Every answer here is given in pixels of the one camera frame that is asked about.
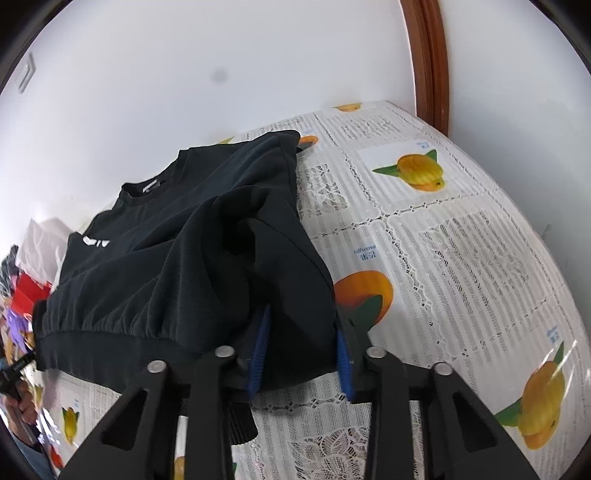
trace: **bed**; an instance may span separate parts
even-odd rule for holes
[[[306,147],[298,214],[337,302],[381,294],[372,343],[409,364],[448,362],[540,478],[561,477],[591,433],[591,352],[560,270],[510,198],[438,130],[387,101],[295,116],[224,142],[282,129],[297,130]],[[551,395],[536,386],[547,372],[557,379]],[[32,372],[31,381],[42,388],[48,445],[67,463],[118,394],[56,371]],[[259,435],[233,447],[237,478],[362,478],[371,411],[346,402],[336,374],[260,394],[252,411]]]

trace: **white logo print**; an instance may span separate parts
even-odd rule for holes
[[[99,247],[106,247],[107,245],[110,244],[111,240],[97,240],[95,238],[88,238],[87,236],[84,236],[82,238],[82,240],[84,241],[84,243],[90,247],[94,246],[96,248]]]

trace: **red bag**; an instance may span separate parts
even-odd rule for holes
[[[26,273],[21,273],[12,296],[10,308],[19,315],[29,317],[37,300],[45,300],[51,291],[51,284],[39,285]]]

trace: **metal bolt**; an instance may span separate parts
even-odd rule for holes
[[[451,375],[453,373],[453,368],[445,362],[435,364],[434,370],[436,374],[443,375],[444,377]]]
[[[148,372],[151,374],[159,374],[166,370],[166,362],[162,360],[154,360],[148,364]]]
[[[367,353],[370,358],[384,358],[386,356],[386,350],[380,346],[371,346],[365,351],[365,353]]]
[[[216,348],[216,356],[219,358],[227,358],[234,355],[234,349],[229,345],[222,345]]]

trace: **black sweatshirt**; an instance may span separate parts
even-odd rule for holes
[[[123,391],[153,359],[232,344],[271,306],[262,388],[335,368],[330,274],[296,210],[295,131],[181,151],[73,233],[34,312],[37,367]]]

